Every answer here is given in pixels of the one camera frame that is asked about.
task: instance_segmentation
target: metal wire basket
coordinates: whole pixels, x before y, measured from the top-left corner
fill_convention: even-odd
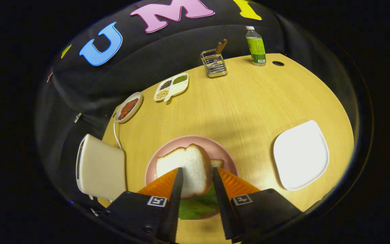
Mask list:
[[[216,51],[215,49],[201,52],[201,60],[209,77],[224,76],[228,74],[222,54],[206,55]]]

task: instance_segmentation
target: orange gripper pad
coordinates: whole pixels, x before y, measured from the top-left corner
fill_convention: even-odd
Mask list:
[[[230,201],[235,196],[241,196],[260,191],[257,187],[249,184],[248,182],[245,182],[243,179],[240,179],[238,176],[229,173],[226,170],[218,168],[218,171]]]
[[[163,197],[169,200],[177,171],[178,168],[175,168],[163,176],[160,176],[155,181],[142,188],[138,193],[148,196]]]

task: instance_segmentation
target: bread slice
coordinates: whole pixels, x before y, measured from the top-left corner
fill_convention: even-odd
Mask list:
[[[156,161],[156,177],[169,171],[183,168],[181,199],[201,196],[212,186],[212,163],[209,155],[199,145],[190,144],[187,148],[178,147]]]
[[[213,168],[223,168],[224,161],[222,159],[210,159],[210,162],[212,163]]]

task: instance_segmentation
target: green label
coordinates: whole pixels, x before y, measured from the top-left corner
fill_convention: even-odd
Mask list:
[[[251,52],[252,62],[265,63],[266,51],[264,50],[263,39],[246,38]]]

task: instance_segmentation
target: toaster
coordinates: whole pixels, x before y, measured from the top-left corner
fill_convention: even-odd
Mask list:
[[[126,190],[124,151],[85,135],[79,144],[75,176],[79,190],[91,199],[114,201]]]

